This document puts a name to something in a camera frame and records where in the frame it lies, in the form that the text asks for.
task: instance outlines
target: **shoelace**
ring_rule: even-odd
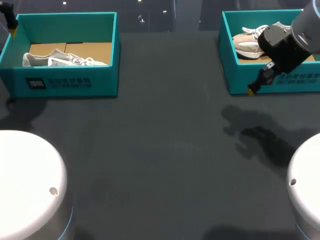
[[[258,39],[258,37],[263,33],[263,31],[268,27],[268,25],[262,25],[256,29],[250,29],[243,27],[242,30],[246,34],[251,34],[253,39]]]
[[[79,57],[77,55],[74,55],[72,53],[68,54],[70,56],[70,60],[73,64],[76,65],[86,65],[86,66],[93,66],[95,65],[95,61],[92,59],[92,57],[88,57],[86,59]]]

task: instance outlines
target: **logo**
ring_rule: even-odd
[[[25,80],[31,89],[46,89],[45,82],[41,77],[27,77]]]

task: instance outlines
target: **beige sneaker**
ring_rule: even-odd
[[[273,25],[281,27],[288,32],[291,31],[291,26],[283,25],[279,21]],[[242,30],[244,33],[237,34],[232,38],[235,51],[239,58],[254,60],[264,54],[264,51],[259,47],[258,37],[267,27],[268,25],[262,25],[256,29],[243,27]]]

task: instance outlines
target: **teal box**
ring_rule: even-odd
[[[12,98],[105,97],[118,93],[120,39],[116,12],[19,14],[15,37],[0,56],[0,77]],[[112,43],[108,66],[22,67],[32,43]],[[30,82],[40,83],[38,88]]]
[[[220,25],[218,48],[230,94],[247,94],[248,84],[257,79],[267,63],[239,63],[232,36],[243,33],[242,27],[256,29],[261,25],[281,22],[291,25],[301,9],[224,11]],[[262,86],[259,93],[320,92],[320,56],[306,61],[290,74],[277,76],[272,85]]]

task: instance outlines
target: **robotic arm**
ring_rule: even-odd
[[[311,2],[293,20],[291,33],[271,25],[258,38],[260,48],[271,59],[259,71],[256,81],[248,85],[255,95],[263,85],[271,85],[276,76],[290,73],[311,54],[320,54],[320,0]]]

